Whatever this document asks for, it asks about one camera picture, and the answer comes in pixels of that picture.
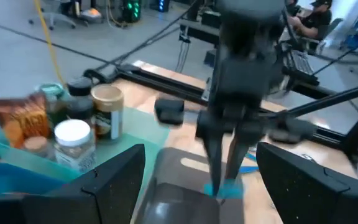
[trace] snack bag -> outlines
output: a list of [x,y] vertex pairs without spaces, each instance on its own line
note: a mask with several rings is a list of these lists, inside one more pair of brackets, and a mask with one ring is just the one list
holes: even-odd
[[11,147],[22,149],[29,137],[49,136],[45,101],[41,92],[27,98],[0,99],[0,125]]

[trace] black cap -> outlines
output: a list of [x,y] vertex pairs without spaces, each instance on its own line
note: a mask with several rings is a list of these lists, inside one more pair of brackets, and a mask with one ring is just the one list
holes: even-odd
[[67,83],[68,92],[71,96],[88,96],[91,94],[92,80],[80,77]]
[[319,7],[322,5],[327,5],[327,6],[331,6],[331,4],[333,3],[333,0],[317,0],[315,2],[310,3],[313,7]]
[[93,101],[88,98],[69,101],[67,104],[67,116],[70,119],[90,119],[93,115]]

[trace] peanut butter jar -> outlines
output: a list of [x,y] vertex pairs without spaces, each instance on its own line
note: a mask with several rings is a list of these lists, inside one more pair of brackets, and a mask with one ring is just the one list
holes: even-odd
[[100,140],[116,140],[122,134],[122,113],[124,94],[110,84],[92,88],[92,99],[95,105],[95,130]]

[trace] keyboard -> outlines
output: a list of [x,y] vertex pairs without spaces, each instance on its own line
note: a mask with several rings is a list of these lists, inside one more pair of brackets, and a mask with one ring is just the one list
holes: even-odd
[[298,50],[291,50],[284,59],[283,72],[309,85],[318,86],[320,84],[318,78],[312,75],[314,71],[309,64],[307,54]]

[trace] wooden table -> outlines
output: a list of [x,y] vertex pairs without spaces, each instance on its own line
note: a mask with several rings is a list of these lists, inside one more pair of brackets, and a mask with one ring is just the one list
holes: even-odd
[[[204,81],[166,70],[155,65],[150,65],[142,61],[137,61],[134,65],[141,67],[144,70],[154,72],[158,75],[169,77],[189,85],[194,85],[200,88],[205,87]],[[126,80],[118,80],[114,83],[114,85],[124,92],[125,105],[127,107],[136,108],[146,113],[154,113],[154,102],[161,92]],[[202,107],[190,102],[186,102],[186,106],[194,109]],[[262,107],[270,111],[280,111],[285,109],[283,106],[267,101],[263,101]],[[324,123],[319,121],[317,125],[324,125]],[[194,124],[184,124],[180,129],[171,130],[166,146],[206,156],[203,145],[199,141],[195,140],[195,131],[196,127]],[[231,137],[229,136],[223,139],[223,162],[227,158],[228,145],[230,141]],[[303,142],[297,146],[288,146],[284,144],[275,145],[294,154],[307,154],[322,166],[357,178],[356,173],[347,157],[340,151],[310,141]],[[243,161],[243,166],[255,165],[256,163],[249,159],[244,159]],[[193,166],[195,169],[208,171],[208,166],[199,164],[193,164]],[[251,174],[245,174],[242,176],[242,181],[246,189],[244,194],[245,223],[282,223],[277,211],[272,207],[272,200],[265,188],[260,173],[254,172]]]

